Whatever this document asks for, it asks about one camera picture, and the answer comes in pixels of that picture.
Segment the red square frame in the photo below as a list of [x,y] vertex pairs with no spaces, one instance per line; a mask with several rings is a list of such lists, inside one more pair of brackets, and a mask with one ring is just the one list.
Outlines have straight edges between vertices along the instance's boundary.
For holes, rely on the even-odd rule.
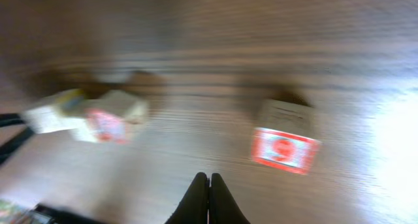
[[[263,141],[261,139],[261,136],[265,133],[272,134],[272,135],[277,135],[277,136],[282,136],[282,137],[286,137],[286,138],[299,140],[299,141],[308,143],[310,145],[309,152],[303,158],[302,166],[298,167],[298,168],[297,167],[290,167],[290,166],[284,165],[280,162],[272,162],[272,161],[268,161],[266,159],[263,159],[261,157],[258,157],[258,155],[260,154],[262,145],[263,145]],[[254,142],[253,142],[253,148],[252,148],[251,156],[252,156],[252,159],[255,162],[260,163],[262,165],[282,169],[282,170],[285,170],[287,172],[293,172],[293,173],[297,173],[297,174],[306,175],[308,173],[311,165],[312,165],[312,162],[314,160],[314,156],[315,156],[316,151],[318,149],[319,149],[319,141],[318,140],[314,140],[314,139],[307,138],[307,137],[304,137],[304,136],[293,135],[291,133],[285,133],[285,132],[281,132],[281,131],[277,131],[277,130],[273,130],[273,129],[257,128],[255,130],[255,133],[254,133]]]

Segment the wood grain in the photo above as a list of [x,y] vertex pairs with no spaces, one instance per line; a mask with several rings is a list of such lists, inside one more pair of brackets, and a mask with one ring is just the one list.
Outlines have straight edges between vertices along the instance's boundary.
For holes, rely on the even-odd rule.
[[[152,103],[126,146],[36,136],[0,197],[164,223],[203,171],[252,223],[416,223],[416,1],[0,0],[2,112],[65,88]],[[260,103],[283,91],[316,109],[307,176],[249,159]]]

